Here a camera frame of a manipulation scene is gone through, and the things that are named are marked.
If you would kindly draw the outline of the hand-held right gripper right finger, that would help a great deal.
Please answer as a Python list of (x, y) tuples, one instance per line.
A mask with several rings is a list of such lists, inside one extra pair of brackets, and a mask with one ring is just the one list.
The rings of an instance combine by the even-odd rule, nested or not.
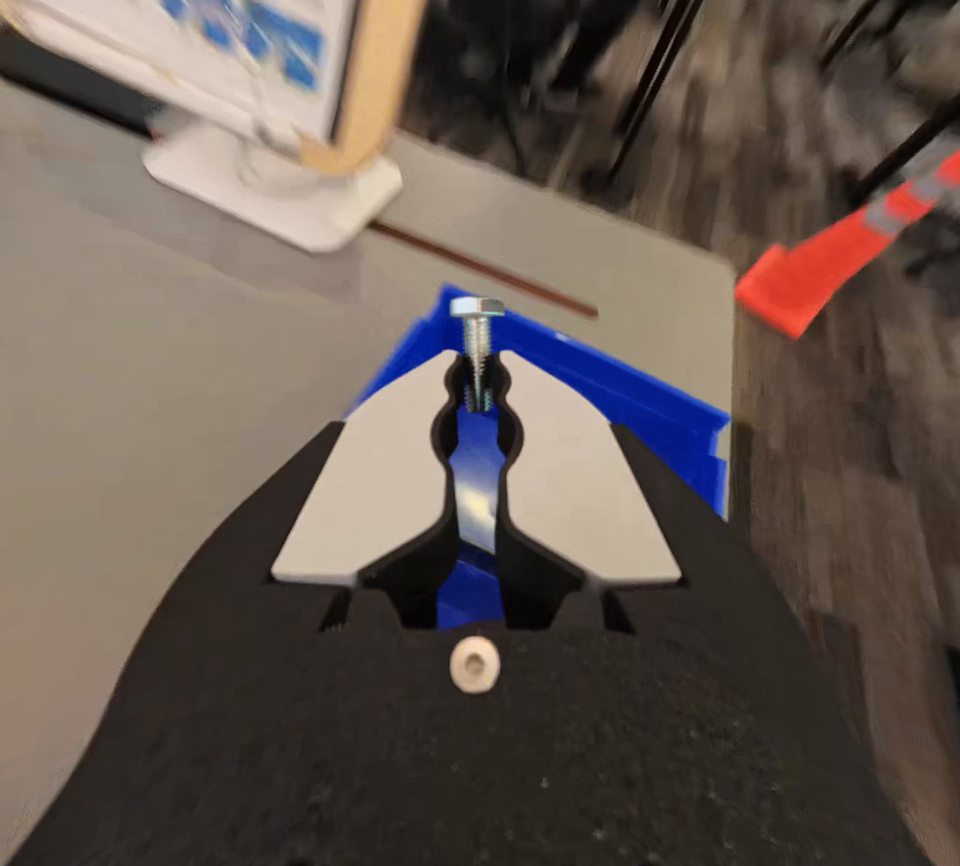
[(683, 584), (615, 425), (593, 403), (503, 349), (495, 408), (504, 457), (495, 559), (507, 627), (546, 630), (571, 596), (596, 599), (607, 619), (616, 592)]

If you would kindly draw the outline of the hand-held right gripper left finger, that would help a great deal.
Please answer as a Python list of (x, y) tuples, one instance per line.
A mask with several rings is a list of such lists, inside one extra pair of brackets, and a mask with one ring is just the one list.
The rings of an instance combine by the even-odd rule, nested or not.
[(272, 579), (381, 591), (404, 625), (433, 627), (458, 559), (457, 411), (458, 353), (445, 349), (334, 423), (336, 439)]

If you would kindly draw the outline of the instruction board on white stand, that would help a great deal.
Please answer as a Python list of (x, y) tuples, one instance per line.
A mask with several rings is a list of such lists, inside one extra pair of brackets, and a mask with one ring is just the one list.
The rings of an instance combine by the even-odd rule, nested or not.
[(26, 0), (2, 21), (54, 54), (188, 116), (143, 154), (166, 188), (311, 254), (340, 251), (402, 190), (385, 155), (410, 73), (426, 0), (360, 0), (336, 136), (322, 143), (150, 66)]

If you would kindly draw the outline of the orange traffic cone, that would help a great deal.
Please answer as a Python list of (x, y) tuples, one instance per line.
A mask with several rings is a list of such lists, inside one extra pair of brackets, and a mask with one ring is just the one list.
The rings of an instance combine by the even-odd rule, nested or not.
[(768, 327), (799, 339), (833, 296), (959, 185), (959, 152), (933, 170), (868, 201), (786, 248), (774, 245), (735, 286), (737, 304)]

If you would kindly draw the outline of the blue divided plastic bin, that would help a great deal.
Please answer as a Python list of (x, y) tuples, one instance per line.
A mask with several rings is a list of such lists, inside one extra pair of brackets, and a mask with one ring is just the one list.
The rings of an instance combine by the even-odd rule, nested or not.
[[(467, 291), (444, 285), (429, 312), (415, 320), (396, 342), (353, 407), (438, 354), (458, 352), (463, 344), (460, 320), (450, 304)], [(608, 421), (630, 428), (656, 456), (720, 517), (727, 512), (728, 463), (718, 443), (730, 415), (664, 380), (631, 367), (540, 322), (508, 310), (492, 323), (496, 351), (515, 352), (580, 393)], [(453, 572), (438, 590), (439, 630), (501, 620), (494, 548), (498, 468), (495, 451), (497, 413), (469, 424), (458, 413), (460, 443), (451, 465), (457, 481), (461, 546)]]

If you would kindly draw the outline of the silver hex bolt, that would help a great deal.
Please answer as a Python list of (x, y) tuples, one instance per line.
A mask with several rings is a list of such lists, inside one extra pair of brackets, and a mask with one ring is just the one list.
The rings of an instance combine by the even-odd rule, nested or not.
[(459, 296), (451, 300), (449, 314), (462, 324), (462, 355), (469, 366), (465, 385), (467, 408), (486, 414), (494, 404), (490, 385), (493, 322), (505, 315), (505, 306), (491, 297)]

